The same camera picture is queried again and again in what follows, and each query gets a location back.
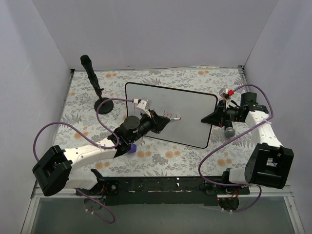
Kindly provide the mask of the white whiteboard black frame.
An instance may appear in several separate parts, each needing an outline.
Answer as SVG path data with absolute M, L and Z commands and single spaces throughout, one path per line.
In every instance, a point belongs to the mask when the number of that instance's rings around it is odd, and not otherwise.
M 214 94 L 128 82 L 127 99 L 148 99 L 159 116 L 179 118 L 171 121 L 160 134 L 146 136 L 204 149 L 208 146 L 212 126 L 202 118 L 214 112 L 218 98 Z

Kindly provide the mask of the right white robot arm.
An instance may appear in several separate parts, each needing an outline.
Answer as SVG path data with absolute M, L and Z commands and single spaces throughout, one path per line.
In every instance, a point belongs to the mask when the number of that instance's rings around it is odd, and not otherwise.
M 243 93 L 240 104 L 231 99 L 233 90 L 222 89 L 219 94 L 221 100 L 214 112 L 201 122 L 225 128 L 231 128 L 233 122 L 246 123 L 255 149 L 243 168 L 228 168 L 217 185 L 227 194 L 233 193 L 238 186 L 249 184 L 282 189 L 286 184 L 294 153 L 277 139 L 269 122 L 268 108 L 257 103 L 256 93 Z

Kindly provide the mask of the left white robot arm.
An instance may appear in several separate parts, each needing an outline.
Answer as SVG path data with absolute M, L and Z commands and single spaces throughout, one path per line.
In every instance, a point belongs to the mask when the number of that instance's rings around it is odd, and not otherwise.
M 58 145 L 50 147 L 37 158 L 32 172 L 45 196 L 52 196 L 64 188 L 82 188 L 98 195 L 104 184 L 99 174 L 92 173 L 90 178 L 71 179 L 75 170 L 104 159 L 112 159 L 129 152 L 132 144 L 149 132 L 159 134 L 171 121 L 149 110 L 140 118 L 128 116 L 111 135 L 101 141 L 90 141 L 88 145 L 61 149 Z

